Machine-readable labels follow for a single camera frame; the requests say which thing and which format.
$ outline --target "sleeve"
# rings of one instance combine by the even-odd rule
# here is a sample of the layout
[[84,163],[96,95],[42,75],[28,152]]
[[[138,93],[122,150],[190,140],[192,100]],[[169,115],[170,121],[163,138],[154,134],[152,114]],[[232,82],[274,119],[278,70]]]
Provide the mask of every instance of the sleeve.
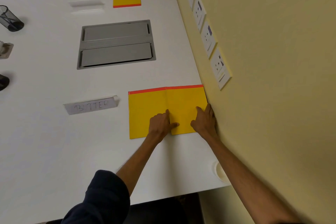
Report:
[[84,201],[73,207],[61,224],[122,224],[130,208],[124,182],[110,171],[95,173]]

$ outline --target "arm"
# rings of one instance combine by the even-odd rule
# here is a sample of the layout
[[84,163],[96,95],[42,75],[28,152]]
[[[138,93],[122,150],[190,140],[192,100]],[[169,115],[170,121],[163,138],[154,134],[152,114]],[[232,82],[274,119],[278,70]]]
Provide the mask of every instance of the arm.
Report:
[[169,124],[169,111],[150,119],[149,133],[139,149],[114,174],[99,170],[84,201],[73,207],[62,224],[122,224],[130,207],[130,195],[155,147],[178,123]]
[[117,172],[128,188],[129,195],[132,194],[135,185],[144,169],[149,157],[155,147],[163,140],[172,128],[177,127],[178,123],[169,124],[169,111],[159,113],[149,121],[149,132],[132,157]]
[[300,222],[284,203],[265,186],[225,145],[215,130],[216,119],[211,105],[205,111],[197,107],[191,126],[208,143],[233,188],[256,224]]

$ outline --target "human hand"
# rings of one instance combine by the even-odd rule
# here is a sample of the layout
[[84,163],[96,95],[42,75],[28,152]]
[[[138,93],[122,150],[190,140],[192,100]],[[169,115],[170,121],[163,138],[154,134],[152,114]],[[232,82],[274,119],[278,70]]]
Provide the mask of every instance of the human hand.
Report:
[[211,139],[219,139],[215,129],[216,118],[211,105],[208,104],[204,111],[198,106],[196,109],[196,120],[192,120],[190,123],[192,128],[206,141]]
[[179,123],[169,123],[169,110],[165,113],[158,113],[149,120],[148,137],[153,137],[154,142],[157,144],[170,132],[171,129],[179,126]]

